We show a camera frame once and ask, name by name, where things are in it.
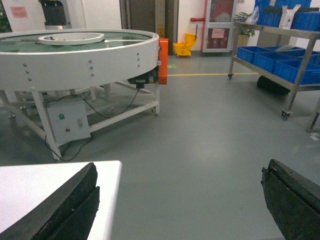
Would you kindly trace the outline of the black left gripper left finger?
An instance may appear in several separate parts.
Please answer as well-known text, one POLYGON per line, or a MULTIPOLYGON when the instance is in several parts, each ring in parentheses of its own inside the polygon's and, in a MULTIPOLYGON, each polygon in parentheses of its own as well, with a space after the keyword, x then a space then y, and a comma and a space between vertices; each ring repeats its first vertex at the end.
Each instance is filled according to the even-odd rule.
POLYGON ((2 240, 86 240, 100 204, 98 172, 90 162, 24 217, 2 240))

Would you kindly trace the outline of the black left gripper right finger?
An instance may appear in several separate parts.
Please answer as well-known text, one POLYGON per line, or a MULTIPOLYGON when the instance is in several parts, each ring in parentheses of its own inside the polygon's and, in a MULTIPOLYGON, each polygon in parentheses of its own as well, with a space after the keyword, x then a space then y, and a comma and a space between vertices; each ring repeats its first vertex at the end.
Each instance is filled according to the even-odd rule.
POLYGON ((320 186, 282 162, 262 169, 266 206, 286 240, 320 238, 320 186))

